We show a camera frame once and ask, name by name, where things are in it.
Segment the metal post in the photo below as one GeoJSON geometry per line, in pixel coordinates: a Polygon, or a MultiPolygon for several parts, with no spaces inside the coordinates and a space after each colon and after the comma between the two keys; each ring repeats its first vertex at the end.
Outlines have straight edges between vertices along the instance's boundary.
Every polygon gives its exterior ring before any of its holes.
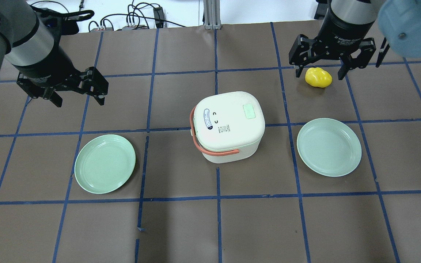
{"type": "Polygon", "coordinates": [[[204,0],[204,28],[221,29],[220,0],[204,0]]]}

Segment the blue label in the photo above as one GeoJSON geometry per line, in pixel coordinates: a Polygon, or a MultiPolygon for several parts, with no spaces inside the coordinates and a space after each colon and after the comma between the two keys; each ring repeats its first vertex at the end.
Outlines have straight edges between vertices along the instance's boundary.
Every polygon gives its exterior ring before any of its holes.
{"type": "Polygon", "coordinates": [[[204,110],[204,122],[206,123],[206,126],[209,130],[212,130],[212,122],[210,121],[210,110],[207,108],[204,110]]]}

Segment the qr code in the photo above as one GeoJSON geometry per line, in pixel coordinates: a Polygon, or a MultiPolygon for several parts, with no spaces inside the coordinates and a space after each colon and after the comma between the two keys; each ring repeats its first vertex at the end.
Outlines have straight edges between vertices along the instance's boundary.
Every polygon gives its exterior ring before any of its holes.
{"type": "Polygon", "coordinates": [[[228,125],[219,127],[219,133],[226,133],[226,132],[229,132],[229,131],[230,131],[230,128],[229,128],[228,125]]]}

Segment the green sticker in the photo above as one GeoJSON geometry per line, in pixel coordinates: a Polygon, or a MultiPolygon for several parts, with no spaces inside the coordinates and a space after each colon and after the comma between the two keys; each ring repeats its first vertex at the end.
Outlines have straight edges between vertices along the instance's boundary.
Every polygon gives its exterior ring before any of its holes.
{"type": "Polygon", "coordinates": [[[244,114],[246,115],[247,119],[256,118],[256,114],[254,113],[253,106],[251,104],[243,105],[244,114]]]}

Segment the plate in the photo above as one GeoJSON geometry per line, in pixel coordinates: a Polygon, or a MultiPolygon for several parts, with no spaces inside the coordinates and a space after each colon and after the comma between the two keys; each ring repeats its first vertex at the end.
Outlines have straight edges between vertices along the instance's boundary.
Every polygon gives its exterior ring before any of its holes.
{"type": "Polygon", "coordinates": [[[301,160],[318,174],[338,177],[351,173],[361,160],[356,134],[340,121],[319,118],[305,124],[297,138],[301,160]]]}
{"type": "Polygon", "coordinates": [[[136,164],[136,152],[124,137],[102,135],[89,141],[74,164],[77,183],[93,194],[110,193],[131,176],[136,164]]]}

